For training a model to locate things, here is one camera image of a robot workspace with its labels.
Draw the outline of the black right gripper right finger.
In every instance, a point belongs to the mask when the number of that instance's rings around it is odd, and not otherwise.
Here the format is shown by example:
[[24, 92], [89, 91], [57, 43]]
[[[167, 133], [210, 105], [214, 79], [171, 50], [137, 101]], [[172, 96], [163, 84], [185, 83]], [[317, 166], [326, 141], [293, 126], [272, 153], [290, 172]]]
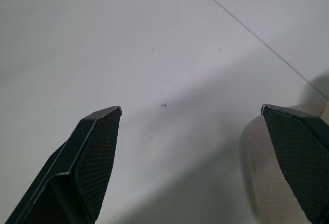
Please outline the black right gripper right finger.
[[269, 104], [261, 114], [280, 170], [306, 218], [329, 224], [329, 125], [319, 116]]

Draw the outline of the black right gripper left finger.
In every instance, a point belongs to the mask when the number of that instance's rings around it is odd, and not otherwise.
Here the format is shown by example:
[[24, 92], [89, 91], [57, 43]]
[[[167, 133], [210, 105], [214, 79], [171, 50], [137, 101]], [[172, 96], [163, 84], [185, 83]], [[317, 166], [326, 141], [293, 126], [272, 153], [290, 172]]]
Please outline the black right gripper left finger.
[[122, 109], [79, 121], [48, 158], [5, 224], [95, 224], [111, 177]]

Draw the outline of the beige cloth item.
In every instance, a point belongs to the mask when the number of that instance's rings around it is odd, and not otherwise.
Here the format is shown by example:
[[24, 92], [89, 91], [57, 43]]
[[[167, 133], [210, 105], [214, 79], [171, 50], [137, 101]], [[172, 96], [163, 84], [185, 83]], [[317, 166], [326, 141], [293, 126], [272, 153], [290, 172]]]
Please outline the beige cloth item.
[[[329, 125], [329, 102], [319, 108], [292, 107], [319, 116]], [[262, 114], [241, 136], [241, 163], [252, 211], [260, 224], [312, 224], [280, 170]]]

